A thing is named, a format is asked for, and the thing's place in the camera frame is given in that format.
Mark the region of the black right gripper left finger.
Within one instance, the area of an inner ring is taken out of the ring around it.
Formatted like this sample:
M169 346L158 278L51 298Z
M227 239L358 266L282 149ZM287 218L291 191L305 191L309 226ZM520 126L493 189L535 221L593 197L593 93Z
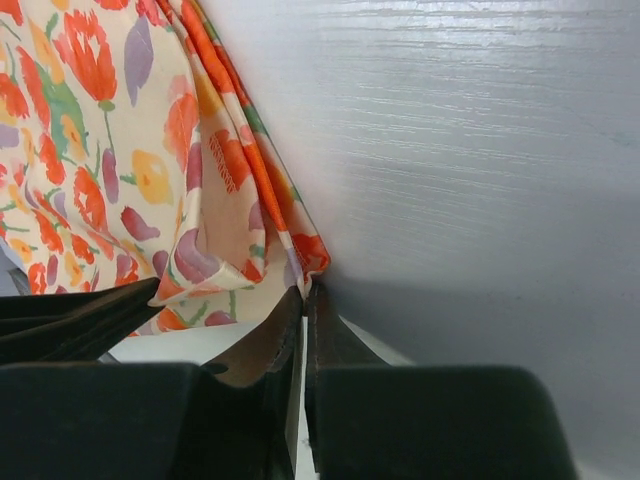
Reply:
M203 364L23 363L1 372L5 479L290 479L302 301Z

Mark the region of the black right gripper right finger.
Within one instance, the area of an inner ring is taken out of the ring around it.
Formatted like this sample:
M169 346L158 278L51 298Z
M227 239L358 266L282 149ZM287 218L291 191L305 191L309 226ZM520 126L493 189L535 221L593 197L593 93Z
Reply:
M510 366L393 366L338 316L307 303L305 409L323 479L574 479L555 406Z

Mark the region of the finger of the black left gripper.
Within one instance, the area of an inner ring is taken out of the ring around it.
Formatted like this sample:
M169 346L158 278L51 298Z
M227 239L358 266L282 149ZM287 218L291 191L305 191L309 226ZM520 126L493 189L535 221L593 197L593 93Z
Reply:
M163 310L159 280L1 299L1 363L95 361Z

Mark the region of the orange tulip print skirt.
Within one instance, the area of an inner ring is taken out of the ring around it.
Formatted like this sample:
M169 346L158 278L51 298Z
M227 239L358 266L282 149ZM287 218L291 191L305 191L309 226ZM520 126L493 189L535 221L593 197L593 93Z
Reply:
M2 3L1 243L36 295L157 279L138 335L260 322L330 262L195 1Z

